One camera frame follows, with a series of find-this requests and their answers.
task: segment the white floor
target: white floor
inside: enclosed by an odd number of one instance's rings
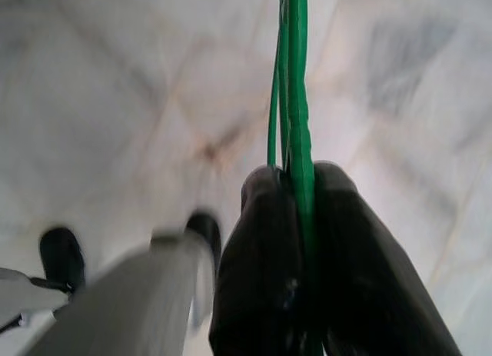
[[[354,178],[463,353],[491,354],[492,0],[309,3],[314,159]],[[0,266],[42,274],[38,236],[60,222],[89,278],[197,206],[226,239],[266,159],[277,16],[277,0],[0,0]],[[209,354],[205,335],[185,353]]]

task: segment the green cord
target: green cord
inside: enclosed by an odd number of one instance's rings
[[[304,76],[308,44],[308,0],[280,0],[279,32],[275,56],[268,125],[268,164],[275,165],[277,104],[280,102],[283,169],[289,172],[297,202],[304,242],[307,284],[311,302],[317,303],[317,236],[314,226],[314,166],[308,127],[308,101]],[[305,353],[322,355],[321,337],[307,333]]]
[[[280,0],[279,13],[279,39],[278,39],[278,78],[280,82],[280,134],[282,168],[287,170],[288,166],[288,59],[289,59],[289,25],[288,25],[288,0]]]
[[[267,164],[276,165],[277,159],[277,102],[278,102],[278,50],[280,32],[277,38],[277,54],[275,55],[274,77],[271,84],[270,118],[268,119]]]

